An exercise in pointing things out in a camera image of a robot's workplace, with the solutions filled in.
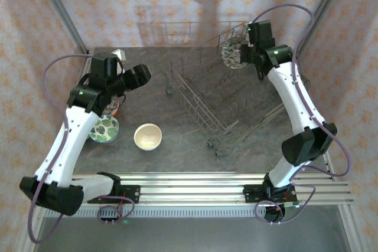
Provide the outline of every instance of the gray stone surface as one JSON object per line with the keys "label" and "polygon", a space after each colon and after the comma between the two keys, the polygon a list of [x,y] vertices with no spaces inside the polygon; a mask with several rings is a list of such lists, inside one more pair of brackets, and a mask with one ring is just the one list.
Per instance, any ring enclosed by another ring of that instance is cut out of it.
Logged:
{"label": "gray stone surface", "polygon": [[[96,51],[115,49],[101,48]],[[291,124],[286,113],[281,113],[223,156],[217,156],[214,149],[207,146],[208,136],[199,128],[197,122],[165,91],[163,71],[169,70],[171,61],[186,62],[187,70],[191,70],[188,62],[197,62],[195,58],[180,61],[188,54],[189,48],[123,49],[127,58],[125,68],[144,63],[149,66],[153,76],[146,86],[126,94],[126,102],[116,115],[120,123],[120,132],[115,141],[98,144],[88,140],[76,163],[75,172],[267,172],[276,165],[281,157],[282,141],[292,136]],[[209,82],[210,77],[206,75],[204,73],[205,78],[195,82],[196,86],[201,87],[204,86],[201,82]],[[248,92],[250,90],[246,89],[245,96],[249,95]],[[219,90],[209,88],[205,95],[208,98],[219,96]],[[266,106],[267,112],[279,104],[279,100],[274,98],[275,101]],[[251,109],[244,118],[251,116],[253,107],[253,104],[250,104]],[[255,107],[261,116],[261,103]],[[150,152],[140,150],[133,141],[134,131],[144,123],[158,125],[163,133],[161,145]],[[321,159],[315,164],[324,167]]]}

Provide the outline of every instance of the patterned wallpaper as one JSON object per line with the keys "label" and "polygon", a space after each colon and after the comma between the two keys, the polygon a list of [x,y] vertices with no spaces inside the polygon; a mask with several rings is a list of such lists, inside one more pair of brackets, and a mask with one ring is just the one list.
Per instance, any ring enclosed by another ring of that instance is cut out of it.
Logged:
{"label": "patterned wallpaper", "polygon": [[[294,2],[315,11],[320,0],[63,0],[89,48],[196,45],[248,21],[272,5]],[[278,44],[293,44],[308,20],[305,12],[271,12]]]}
{"label": "patterned wallpaper", "polygon": [[[49,0],[0,0],[0,251],[14,251],[30,201],[18,189],[51,148],[60,115],[45,101],[44,67],[76,48]],[[80,62],[48,73],[48,88],[64,104]]]}
{"label": "patterned wallpaper", "polygon": [[[364,233],[378,251],[378,0],[333,0],[302,59],[318,108],[349,149]],[[338,172],[346,162],[330,149]]]}

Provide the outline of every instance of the green patterned bowl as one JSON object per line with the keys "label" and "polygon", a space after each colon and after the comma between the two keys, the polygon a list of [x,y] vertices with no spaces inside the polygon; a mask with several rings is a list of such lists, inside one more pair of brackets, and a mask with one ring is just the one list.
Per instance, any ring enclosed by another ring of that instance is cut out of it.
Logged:
{"label": "green patterned bowl", "polygon": [[108,114],[102,115],[89,133],[89,137],[97,143],[110,143],[116,139],[119,131],[118,120]]}

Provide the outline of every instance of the metal wire rack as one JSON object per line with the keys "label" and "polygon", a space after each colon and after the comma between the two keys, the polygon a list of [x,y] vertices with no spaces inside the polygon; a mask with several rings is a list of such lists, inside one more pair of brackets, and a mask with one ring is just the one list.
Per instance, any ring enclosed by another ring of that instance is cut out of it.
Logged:
{"label": "metal wire rack", "polygon": [[204,130],[219,156],[285,110],[274,86],[260,81],[254,66],[230,69],[223,64],[221,49],[236,37],[247,38],[245,23],[191,49],[164,74],[167,93]]}

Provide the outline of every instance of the wall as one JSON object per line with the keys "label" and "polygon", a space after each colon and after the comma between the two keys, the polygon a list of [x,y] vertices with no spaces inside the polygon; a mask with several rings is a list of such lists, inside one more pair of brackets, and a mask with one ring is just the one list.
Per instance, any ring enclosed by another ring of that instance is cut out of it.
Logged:
{"label": "wall", "polygon": [[[228,27],[250,21],[273,5],[294,2],[315,11],[320,0],[63,0],[89,48],[196,45]],[[294,8],[268,16],[278,44],[293,44],[306,24]]]}
{"label": "wall", "polygon": [[[378,0],[333,0],[302,60],[318,108],[336,123],[352,155],[347,179],[372,251],[378,251],[377,4]],[[345,157],[336,144],[330,154],[337,171],[345,171]]]}
{"label": "wall", "polygon": [[[18,189],[39,167],[57,134],[60,115],[41,91],[44,67],[77,52],[49,0],[0,0],[0,251],[13,251],[30,201]],[[63,105],[82,61],[48,73],[48,89]]]}

